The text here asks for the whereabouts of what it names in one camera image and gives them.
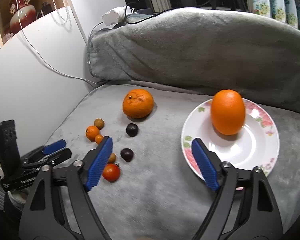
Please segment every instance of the floral plate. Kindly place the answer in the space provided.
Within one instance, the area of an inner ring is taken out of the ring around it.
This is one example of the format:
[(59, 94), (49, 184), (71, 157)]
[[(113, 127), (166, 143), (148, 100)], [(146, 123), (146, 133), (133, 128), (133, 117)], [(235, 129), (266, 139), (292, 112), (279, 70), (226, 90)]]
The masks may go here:
[(186, 119), (181, 133), (183, 155), (194, 173), (201, 179), (199, 167), (191, 152), (191, 141), (200, 138), (207, 148), (221, 161), (229, 161), (239, 169), (262, 168), (265, 175), (273, 169), (279, 154), (279, 134), (270, 115), (257, 104), (243, 99), (246, 119), (236, 135), (226, 136), (217, 132), (211, 123), (212, 99), (198, 105)]

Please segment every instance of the metal screw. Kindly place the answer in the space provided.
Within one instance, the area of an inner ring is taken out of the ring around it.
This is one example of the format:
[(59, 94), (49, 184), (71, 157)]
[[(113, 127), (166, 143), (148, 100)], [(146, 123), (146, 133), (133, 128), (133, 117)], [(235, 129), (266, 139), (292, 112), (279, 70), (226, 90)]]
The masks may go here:
[(76, 161), (74, 161), (73, 166), (80, 167), (82, 164), (83, 164), (82, 160), (76, 160)]
[(256, 167), (256, 168), (254, 169), (254, 171), (257, 172), (257, 173), (261, 173), (261, 172), (262, 172), (262, 169), (261, 169), (260, 167)]
[(231, 163), (230, 162), (223, 162), (222, 166), (224, 166), (225, 168), (230, 168), (231, 167)]
[(42, 171), (48, 171), (49, 169), (50, 169), (49, 165), (44, 165), (44, 166), (41, 167)]

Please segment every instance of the gray sofa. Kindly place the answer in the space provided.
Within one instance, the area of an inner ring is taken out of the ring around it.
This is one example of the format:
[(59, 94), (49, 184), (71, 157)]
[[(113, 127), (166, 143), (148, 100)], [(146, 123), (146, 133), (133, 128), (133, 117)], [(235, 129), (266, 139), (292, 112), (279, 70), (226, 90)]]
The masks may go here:
[[(300, 214), (298, 30), (253, 14), (184, 8), (93, 32), (88, 61), (91, 74), (104, 85), (80, 102), (48, 143), (66, 140), (73, 156), (64, 166), (82, 159), (96, 147), (85, 128), (102, 118), (101, 132), (113, 138), (114, 153), (134, 150), (132, 162), (118, 158), (122, 175), (117, 182), (101, 179), (89, 192), (113, 240), (194, 236), (215, 195), (184, 160), (181, 129), (197, 105), (223, 88), (261, 104), (277, 125), (280, 153), (268, 179), (284, 231), (292, 225)], [(131, 120), (122, 112), (122, 100), (137, 87), (152, 93), (155, 106), (138, 122), (139, 134), (130, 138), (125, 128)], [(70, 225), (78, 231), (65, 188), (63, 195)], [(238, 200), (225, 232), (232, 229), (237, 210)]]

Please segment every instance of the gray cushion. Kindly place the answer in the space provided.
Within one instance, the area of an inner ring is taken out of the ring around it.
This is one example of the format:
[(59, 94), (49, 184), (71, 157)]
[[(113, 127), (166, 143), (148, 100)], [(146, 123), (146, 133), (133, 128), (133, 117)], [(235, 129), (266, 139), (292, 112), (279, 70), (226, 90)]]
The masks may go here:
[[(118, 157), (122, 174), (114, 183), (101, 178), (89, 196), (109, 235), (113, 240), (140, 236), (158, 240), (191, 239), (215, 194), (188, 167), (181, 151), (180, 136), (188, 114), (211, 97), (146, 88), (154, 97), (155, 107), (149, 117), (137, 123), (139, 134), (130, 138), (125, 128), (131, 120), (122, 112), (122, 100), (134, 88), (137, 87), (129, 84), (107, 84), (93, 90), (48, 143), (66, 140), (73, 155), (64, 165), (82, 159), (96, 147), (86, 138), (85, 129), (94, 119), (102, 118), (106, 125), (101, 133), (112, 137), (113, 152)], [(279, 158), (268, 179), (286, 231), (300, 214), (300, 114), (262, 107), (274, 119), (280, 135)], [(135, 152), (130, 163), (120, 157), (120, 150), (126, 147)], [(71, 227), (78, 231), (66, 189), (63, 191)], [(236, 201), (225, 231), (232, 229), (237, 204)]]
[[(130, 15), (129, 21), (135, 21)], [(252, 101), (300, 113), (300, 31), (255, 14), (181, 8), (88, 42), (90, 73)]]

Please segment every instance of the vase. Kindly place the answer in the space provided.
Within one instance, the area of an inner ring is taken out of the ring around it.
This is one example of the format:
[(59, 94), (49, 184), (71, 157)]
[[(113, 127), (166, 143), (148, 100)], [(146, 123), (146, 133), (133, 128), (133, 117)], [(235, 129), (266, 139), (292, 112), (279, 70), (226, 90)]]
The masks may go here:
[[(17, 34), (20, 30), (19, 17), (17, 12), (16, 0), (10, 0), (10, 13), (13, 14), (10, 20), (10, 29), (13, 34)], [(36, 20), (36, 12), (33, 5), (29, 4), (30, 0), (18, 0), (19, 16), (22, 28), (28, 26)]]

